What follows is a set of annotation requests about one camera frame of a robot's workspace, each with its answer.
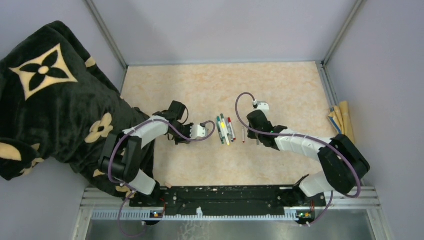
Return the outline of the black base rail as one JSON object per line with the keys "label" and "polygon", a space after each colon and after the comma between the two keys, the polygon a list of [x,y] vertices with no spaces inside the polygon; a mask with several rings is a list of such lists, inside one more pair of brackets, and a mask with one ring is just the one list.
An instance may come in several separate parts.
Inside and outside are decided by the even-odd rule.
{"label": "black base rail", "polygon": [[161,187],[156,199],[136,196],[130,207],[158,207],[165,216],[282,216],[289,208],[306,212],[327,204],[323,193],[307,197],[291,185],[230,185]]}

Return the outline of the green cap white marker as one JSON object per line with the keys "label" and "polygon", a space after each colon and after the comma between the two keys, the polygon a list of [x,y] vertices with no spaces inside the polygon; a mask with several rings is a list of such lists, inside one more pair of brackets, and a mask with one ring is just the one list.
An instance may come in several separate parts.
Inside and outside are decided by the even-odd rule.
{"label": "green cap white marker", "polygon": [[226,141],[225,141],[225,138],[224,138],[224,136],[223,136],[222,129],[221,129],[221,125],[220,125],[221,120],[220,120],[220,117],[219,117],[219,116],[217,116],[217,117],[216,117],[216,121],[219,123],[220,131],[221,131],[221,135],[222,135],[222,139],[223,139],[223,142],[225,143]]}

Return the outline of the dark green ink pen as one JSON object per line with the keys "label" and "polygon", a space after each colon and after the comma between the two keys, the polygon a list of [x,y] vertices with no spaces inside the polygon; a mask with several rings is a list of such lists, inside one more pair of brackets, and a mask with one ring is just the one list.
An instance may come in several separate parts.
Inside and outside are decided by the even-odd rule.
{"label": "dark green ink pen", "polygon": [[224,140],[223,140],[221,129],[220,129],[220,124],[218,123],[218,121],[216,121],[215,123],[216,123],[216,128],[217,128],[217,132],[218,132],[218,136],[221,141],[221,144],[224,144]]}

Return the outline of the black floral plush blanket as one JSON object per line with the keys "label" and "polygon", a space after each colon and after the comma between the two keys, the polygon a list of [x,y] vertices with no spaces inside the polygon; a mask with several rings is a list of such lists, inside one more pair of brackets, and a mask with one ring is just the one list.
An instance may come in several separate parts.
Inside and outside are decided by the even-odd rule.
{"label": "black floral plush blanket", "polygon": [[54,158],[99,190],[133,199],[98,162],[110,133],[148,118],[122,99],[70,28],[54,21],[0,62],[0,176],[20,178]]}

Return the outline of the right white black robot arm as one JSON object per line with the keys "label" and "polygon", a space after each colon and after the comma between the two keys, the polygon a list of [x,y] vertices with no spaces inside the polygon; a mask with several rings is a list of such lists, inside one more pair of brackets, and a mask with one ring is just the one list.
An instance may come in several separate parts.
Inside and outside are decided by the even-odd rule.
{"label": "right white black robot arm", "polygon": [[304,176],[293,192],[299,206],[307,206],[314,196],[336,191],[344,195],[356,186],[371,169],[368,161],[354,143],[345,135],[319,138],[301,134],[282,125],[272,125],[262,110],[247,115],[248,137],[265,147],[292,152],[321,164],[322,171]]}

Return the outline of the yellow cap white marker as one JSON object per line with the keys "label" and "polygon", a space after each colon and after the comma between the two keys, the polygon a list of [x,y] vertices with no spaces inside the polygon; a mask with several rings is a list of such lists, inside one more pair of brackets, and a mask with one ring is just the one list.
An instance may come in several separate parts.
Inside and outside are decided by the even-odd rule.
{"label": "yellow cap white marker", "polygon": [[226,128],[225,123],[224,122],[221,122],[220,123],[220,127],[222,129],[222,133],[223,133],[223,136],[225,138],[226,144],[229,146],[230,145],[230,139],[229,139],[229,134],[227,132],[227,128]]}

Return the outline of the blue tip acrylic marker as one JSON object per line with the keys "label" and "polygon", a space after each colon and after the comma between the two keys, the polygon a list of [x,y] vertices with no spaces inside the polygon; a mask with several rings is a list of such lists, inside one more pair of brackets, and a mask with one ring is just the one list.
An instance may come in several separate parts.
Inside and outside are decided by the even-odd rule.
{"label": "blue tip acrylic marker", "polygon": [[226,121],[226,127],[229,134],[229,139],[231,142],[233,142],[234,141],[233,132],[232,132],[230,124],[227,121]]}

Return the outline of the red cap white marker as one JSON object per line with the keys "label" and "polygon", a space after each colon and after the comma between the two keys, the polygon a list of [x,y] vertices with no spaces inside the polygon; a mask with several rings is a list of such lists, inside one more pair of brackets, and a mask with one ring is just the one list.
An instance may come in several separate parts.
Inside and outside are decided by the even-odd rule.
{"label": "red cap white marker", "polygon": [[227,121],[228,121],[228,126],[229,126],[229,129],[230,129],[230,132],[231,132],[231,137],[232,137],[231,141],[234,142],[237,138],[236,138],[235,130],[234,130],[233,125],[232,125],[231,118],[228,117]]}

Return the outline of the yellow folded cloth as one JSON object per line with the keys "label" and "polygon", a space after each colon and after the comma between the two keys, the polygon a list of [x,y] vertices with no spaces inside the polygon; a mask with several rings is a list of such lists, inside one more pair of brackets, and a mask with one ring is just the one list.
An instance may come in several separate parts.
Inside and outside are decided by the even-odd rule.
{"label": "yellow folded cloth", "polygon": [[345,135],[353,144],[356,143],[347,101],[342,101],[339,105],[332,106],[329,109],[327,118],[338,134]]}

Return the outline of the red cap green-end marker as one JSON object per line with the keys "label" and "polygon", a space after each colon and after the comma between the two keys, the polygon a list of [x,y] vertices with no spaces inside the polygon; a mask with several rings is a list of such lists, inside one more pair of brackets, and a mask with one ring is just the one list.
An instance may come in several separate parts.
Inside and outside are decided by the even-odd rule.
{"label": "red cap green-end marker", "polygon": [[242,143],[245,143],[246,142],[246,129],[243,125],[241,126],[241,136],[242,136]]}

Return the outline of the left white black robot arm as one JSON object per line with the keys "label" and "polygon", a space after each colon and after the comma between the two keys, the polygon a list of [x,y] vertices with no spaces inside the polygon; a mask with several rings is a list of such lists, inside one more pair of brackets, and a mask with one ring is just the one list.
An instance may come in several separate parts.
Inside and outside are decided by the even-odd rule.
{"label": "left white black robot arm", "polygon": [[98,168],[108,179],[130,192],[141,194],[141,200],[149,207],[160,202],[160,184],[142,169],[150,158],[156,138],[171,135],[175,143],[187,144],[196,138],[193,123],[181,123],[187,107],[173,101],[167,110],[156,112],[145,122],[125,130],[114,130],[107,137],[98,161]]}

